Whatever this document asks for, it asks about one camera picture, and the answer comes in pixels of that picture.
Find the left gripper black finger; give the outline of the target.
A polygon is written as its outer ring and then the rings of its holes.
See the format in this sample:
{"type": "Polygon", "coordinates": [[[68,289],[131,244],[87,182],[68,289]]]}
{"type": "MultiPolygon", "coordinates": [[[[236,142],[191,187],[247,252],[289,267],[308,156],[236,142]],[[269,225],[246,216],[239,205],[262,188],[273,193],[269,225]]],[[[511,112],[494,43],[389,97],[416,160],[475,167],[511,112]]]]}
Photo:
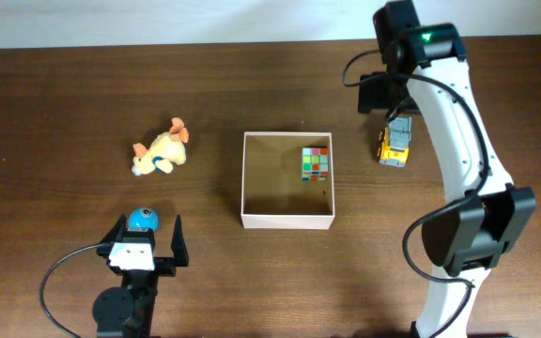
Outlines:
{"type": "Polygon", "coordinates": [[[122,232],[124,231],[124,228],[126,227],[126,221],[126,215],[122,214],[118,218],[112,229],[101,239],[100,244],[114,243],[118,241],[118,239],[121,237],[122,232]]]}
{"type": "Polygon", "coordinates": [[[186,242],[183,236],[181,217],[177,215],[175,225],[173,229],[173,236],[171,240],[171,250],[174,255],[174,261],[176,267],[188,267],[190,263],[190,257],[186,242]]]}

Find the yellow grey toy truck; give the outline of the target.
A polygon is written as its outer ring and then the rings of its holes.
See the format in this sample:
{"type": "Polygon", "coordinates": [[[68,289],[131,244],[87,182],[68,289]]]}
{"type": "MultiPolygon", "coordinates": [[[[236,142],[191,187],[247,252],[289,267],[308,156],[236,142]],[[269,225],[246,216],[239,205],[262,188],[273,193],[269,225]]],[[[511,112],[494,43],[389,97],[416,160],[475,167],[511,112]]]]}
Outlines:
{"type": "Polygon", "coordinates": [[[411,117],[396,117],[379,134],[379,163],[405,167],[410,153],[411,117]]]}

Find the multicolour puzzle cube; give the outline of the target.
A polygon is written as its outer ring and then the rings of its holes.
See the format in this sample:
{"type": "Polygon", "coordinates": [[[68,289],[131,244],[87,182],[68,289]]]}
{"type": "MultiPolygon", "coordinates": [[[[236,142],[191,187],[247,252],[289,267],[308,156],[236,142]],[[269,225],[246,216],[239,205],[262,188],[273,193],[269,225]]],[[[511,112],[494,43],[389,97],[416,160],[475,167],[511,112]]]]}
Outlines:
{"type": "Polygon", "coordinates": [[[326,181],[330,173],[327,147],[304,147],[301,150],[301,180],[326,181]]]}

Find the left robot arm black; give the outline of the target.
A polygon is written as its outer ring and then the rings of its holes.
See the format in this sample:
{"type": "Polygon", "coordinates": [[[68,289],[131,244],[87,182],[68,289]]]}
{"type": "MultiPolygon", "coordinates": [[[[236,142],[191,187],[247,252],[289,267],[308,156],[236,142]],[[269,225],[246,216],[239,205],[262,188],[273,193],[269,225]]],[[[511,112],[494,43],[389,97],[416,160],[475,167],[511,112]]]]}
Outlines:
{"type": "Polygon", "coordinates": [[[94,301],[92,316],[99,337],[148,337],[151,331],[158,281],[174,277],[189,265],[189,254],[176,217],[170,257],[154,254],[159,217],[151,208],[140,207],[121,215],[100,241],[97,255],[122,278],[121,285],[102,291],[94,301]]]}

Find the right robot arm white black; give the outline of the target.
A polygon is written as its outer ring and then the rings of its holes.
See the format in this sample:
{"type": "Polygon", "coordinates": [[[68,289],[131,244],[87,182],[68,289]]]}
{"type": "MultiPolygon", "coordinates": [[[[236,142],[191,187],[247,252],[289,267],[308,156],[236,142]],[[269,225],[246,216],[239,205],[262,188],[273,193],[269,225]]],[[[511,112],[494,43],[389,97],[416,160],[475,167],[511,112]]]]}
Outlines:
{"type": "Polygon", "coordinates": [[[416,108],[439,161],[445,204],[406,230],[402,250],[429,281],[412,337],[464,337],[474,300],[536,208],[489,142],[471,91],[464,44],[451,23],[422,25],[411,1],[389,1],[373,16],[386,69],[363,75],[358,110],[416,108]]]}

